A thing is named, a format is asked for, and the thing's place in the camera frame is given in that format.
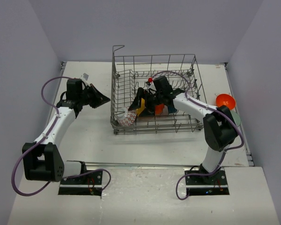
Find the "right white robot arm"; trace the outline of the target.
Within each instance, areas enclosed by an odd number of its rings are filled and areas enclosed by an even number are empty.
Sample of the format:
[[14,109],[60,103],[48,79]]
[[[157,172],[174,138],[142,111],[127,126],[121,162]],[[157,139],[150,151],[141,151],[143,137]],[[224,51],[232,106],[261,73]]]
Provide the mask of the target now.
[[187,91],[173,89],[166,76],[152,80],[154,91],[138,88],[135,99],[129,110],[141,107],[145,101],[145,111],[153,113],[155,106],[165,105],[193,116],[203,124],[205,141],[208,145],[207,154],[200,165],[200,180],[210,184],[216,179],[216,173],[222,164],[229,146],[239,136],[239,131],[228,107],[208,105],[187,95]]

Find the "orange plastic bowl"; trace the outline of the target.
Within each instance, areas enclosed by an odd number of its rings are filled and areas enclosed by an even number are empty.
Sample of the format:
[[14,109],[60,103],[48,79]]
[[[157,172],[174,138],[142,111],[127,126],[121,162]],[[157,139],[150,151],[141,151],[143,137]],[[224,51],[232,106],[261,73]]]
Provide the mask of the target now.
[[236,107],[235,99],[229,94],[218,95],[216,97],[215,103],[217,107],[224,105],[228,107],[230,110],[233,110]]

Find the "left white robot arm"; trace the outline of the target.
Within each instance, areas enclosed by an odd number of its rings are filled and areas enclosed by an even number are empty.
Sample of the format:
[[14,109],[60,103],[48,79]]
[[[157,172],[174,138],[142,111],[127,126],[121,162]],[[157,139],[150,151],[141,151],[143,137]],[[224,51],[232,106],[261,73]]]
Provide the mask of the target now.
[[84,106],[98,108],[110,99],[94,85],[78,78],[67,80],[67,89],[62,92],[54,109],[51,121],[35,139],[22,148],[24,173],[27,180],[59,182],[72,178],[77,184],[87,181],[88,172],[82,161],[63,161],[59,152],[61,141]]

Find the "pale green ceramic bowl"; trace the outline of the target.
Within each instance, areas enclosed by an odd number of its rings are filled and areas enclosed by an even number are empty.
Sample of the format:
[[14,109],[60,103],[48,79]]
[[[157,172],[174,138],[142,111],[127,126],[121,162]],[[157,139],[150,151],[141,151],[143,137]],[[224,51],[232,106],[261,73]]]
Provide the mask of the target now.
[[231,115],[232,115],[233,120],[235,122],[235,125],[237,127],[239,127],[241,125],[241,118],[240,118],[239,114],[235,111],[230,111],[230,112],[231,112]]

